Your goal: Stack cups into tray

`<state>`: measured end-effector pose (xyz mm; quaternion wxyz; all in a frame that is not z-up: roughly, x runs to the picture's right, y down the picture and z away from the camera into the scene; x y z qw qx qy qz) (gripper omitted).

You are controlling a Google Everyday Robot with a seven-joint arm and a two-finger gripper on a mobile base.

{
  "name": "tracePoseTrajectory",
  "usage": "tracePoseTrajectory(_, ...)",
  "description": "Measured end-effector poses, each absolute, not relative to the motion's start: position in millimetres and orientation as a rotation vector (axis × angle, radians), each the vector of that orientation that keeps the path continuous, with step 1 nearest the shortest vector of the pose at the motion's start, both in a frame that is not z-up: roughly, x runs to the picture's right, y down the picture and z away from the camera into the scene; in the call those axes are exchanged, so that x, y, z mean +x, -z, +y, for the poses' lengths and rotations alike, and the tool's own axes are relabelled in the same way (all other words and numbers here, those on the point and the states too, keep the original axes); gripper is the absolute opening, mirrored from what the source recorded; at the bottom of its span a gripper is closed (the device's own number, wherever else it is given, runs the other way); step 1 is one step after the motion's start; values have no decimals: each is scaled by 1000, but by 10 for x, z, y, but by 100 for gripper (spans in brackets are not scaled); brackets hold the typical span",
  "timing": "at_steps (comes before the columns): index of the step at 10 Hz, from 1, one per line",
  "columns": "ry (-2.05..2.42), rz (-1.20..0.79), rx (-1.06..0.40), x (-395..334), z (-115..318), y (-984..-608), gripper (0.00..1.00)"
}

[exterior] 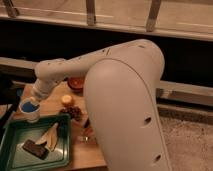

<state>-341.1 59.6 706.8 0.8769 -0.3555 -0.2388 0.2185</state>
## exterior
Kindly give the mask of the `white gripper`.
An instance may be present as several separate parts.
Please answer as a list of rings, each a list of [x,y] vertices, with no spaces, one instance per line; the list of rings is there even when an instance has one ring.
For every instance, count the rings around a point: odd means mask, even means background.
[[[31,90],[33,100],[41,102],[47,99],[51,95],[54,87],[55,85],[52,82],[37,79]]]

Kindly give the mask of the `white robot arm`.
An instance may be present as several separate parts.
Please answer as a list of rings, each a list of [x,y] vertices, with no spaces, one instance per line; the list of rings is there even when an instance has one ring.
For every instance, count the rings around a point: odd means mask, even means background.
[[[62,80],[83,76],[86,110],[109,171],[172,171],[156,104],[163,70],[160,48],[138,39],[38,63],[32,94],[41,101]]]

